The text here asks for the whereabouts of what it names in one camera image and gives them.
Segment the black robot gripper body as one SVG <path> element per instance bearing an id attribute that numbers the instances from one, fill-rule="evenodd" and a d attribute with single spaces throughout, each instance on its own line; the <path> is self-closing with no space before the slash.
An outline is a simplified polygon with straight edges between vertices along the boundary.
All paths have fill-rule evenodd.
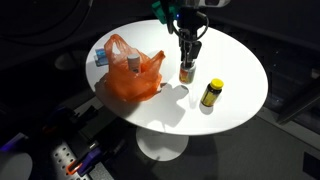
<path id="1" fill-rule="evenodd" d="M 204 25 L 204 15 L 194 8 L 180 8 L 177 17 L 179 39 L 186 42 L 198 41 L 198 29 Z"/>

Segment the robot arm with green part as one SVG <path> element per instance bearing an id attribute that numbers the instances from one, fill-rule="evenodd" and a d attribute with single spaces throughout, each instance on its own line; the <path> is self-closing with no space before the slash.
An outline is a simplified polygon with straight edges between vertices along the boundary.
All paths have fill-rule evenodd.
<path id="1" fill-rule="evenodd" d="M 194 66 L 202 43 L 200 39 L 209 28 L 209 18 L 202 12 L 205 8 L 222 8 L 231 0 L 157 0 L 152 11 L 169 34 L 179 39 L 182 65 Z"/>

